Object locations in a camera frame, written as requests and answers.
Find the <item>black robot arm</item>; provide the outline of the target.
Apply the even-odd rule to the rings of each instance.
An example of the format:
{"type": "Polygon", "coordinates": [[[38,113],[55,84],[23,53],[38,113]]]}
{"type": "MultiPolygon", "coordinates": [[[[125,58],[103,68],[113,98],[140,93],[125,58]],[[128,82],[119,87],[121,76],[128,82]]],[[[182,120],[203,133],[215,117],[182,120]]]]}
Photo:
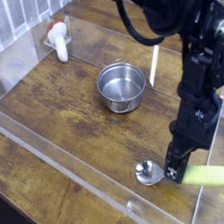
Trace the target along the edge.
{"type": "Polygon", "coordinates": [[[131,24],[123,0],[113,0],[127,31],[139,43],[153,46],[179,34],[182,40],[183,76],[172,141],[167,149],[164,174],[181,183],[191,153],[209,149],[221,113],[224,86],[224,6],[218,0],[130,0],[143,9],[146,22],[157,34],[143,37],[131,24]]]}

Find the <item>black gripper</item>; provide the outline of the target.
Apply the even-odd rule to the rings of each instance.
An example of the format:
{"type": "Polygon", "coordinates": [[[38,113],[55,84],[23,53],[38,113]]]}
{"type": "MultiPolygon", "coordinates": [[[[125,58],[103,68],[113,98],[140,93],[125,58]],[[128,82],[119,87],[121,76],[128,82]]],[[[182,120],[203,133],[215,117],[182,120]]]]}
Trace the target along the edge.
{"type": "Polygon", "coordinates": [[[218,124],[222,99],[210,94],[203,99],[182,97],[175,122],[170,124],[173,139],[167,149],[165,176],[181,183],[191,157],[190,152],[209,149],[218,124]]]}

